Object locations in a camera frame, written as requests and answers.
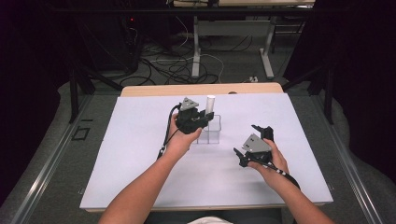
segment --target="white table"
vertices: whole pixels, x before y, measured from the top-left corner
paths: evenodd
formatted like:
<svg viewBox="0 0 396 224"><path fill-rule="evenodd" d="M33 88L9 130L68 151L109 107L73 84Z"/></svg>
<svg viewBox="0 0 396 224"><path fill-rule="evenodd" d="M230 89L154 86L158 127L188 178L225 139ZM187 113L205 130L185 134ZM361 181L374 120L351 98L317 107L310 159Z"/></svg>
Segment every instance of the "white table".
<svg viewBox="0 0 396 224"><path fill-rule="evenodd" d="M218 7L281 7L313 5L315 0L219 0ZM206 3L174 1L175 7L206 7ZM192 77L199 76L201 49L200 35L251 35L265 36L264 48L260 49L262 64L268 79L274 78L274 72L268 58L272 38L276 27L276 17L269 21L199 21L194 17L194 58Z"/></svg>
<svg viewBox="0 0 396 224"><path fill-rule="evenodd" d="M221 86L196 85L207 94L239 92L216 94L214 111L221 115L222 127L219 144L191 146L166 180L153 211L285 206L257 171L239 166L239 159L233 152L234 147L241 149L248 136L256 133L251 124L271 126L275 130L275 141L288 160L290 174L313 203L331 203L332 195L289 96L281 91L240 93L248 91L249 87L255 92L265 84L228 84L224 85L224 90ZM170 88L178 90L176 92L186 90L191 95L172 95ZM162 96L139 96L138 93L138 96L118 99L81 201L82 209L103 211L127 184L155 162L169 111L185 96L198 102L200 110L205 109L206 95L197 95L194 86L136 89L151 93L156 90L156 94Z"/></svg>

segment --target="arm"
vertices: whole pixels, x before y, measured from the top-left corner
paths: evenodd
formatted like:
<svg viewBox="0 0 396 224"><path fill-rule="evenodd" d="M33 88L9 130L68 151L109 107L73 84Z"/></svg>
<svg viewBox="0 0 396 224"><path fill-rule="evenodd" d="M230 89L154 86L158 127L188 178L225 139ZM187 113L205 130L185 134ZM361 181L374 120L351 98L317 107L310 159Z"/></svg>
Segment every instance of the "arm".
<svg viewBox="0 0 396 224"><path fill-rule="evenodd" d="M191 134L179 132L175 118L176 115L172 117L169 135L176 133L168 142L163 156L113 199L99 223L143 223L146 220L172 168L202 130Z"/></svg>
<svg viewBox="0 0 396 224"><path fill-rule="evenodd" d="M274 165L289 172L288 164L282 153L271 140L264 141L272 148ZM297 223L333 223L322 211L320 211L309 199L295 187L287 178L272 169L266 169L257 162L251 161L249 167L256 169L264 178L265 182L285 201Z"/></svg>

